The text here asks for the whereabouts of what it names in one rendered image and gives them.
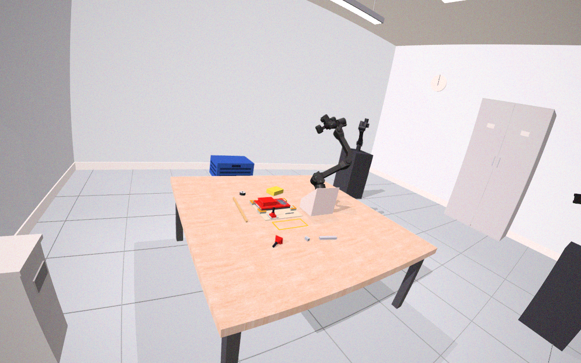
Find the yellow rectangular block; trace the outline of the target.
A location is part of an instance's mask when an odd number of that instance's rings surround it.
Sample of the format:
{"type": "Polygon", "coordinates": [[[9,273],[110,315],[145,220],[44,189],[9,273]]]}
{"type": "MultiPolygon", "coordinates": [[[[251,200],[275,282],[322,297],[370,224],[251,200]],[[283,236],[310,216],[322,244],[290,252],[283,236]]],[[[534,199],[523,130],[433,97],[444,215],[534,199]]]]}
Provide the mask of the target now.
{"type": "Polygon", "coordinates": [[[275,187],[273,187],[273,188],[268,188],[268,189],[267,189],[267,193],[268,193],[269,195],[276,196],[276,195],[280,195],[280,194],[282,194],[282,193],[283,193],[283,190],[284,190],[284,189],[282,189],[282,188],[278,188],[277,186],[275,186],[275,187]]]}

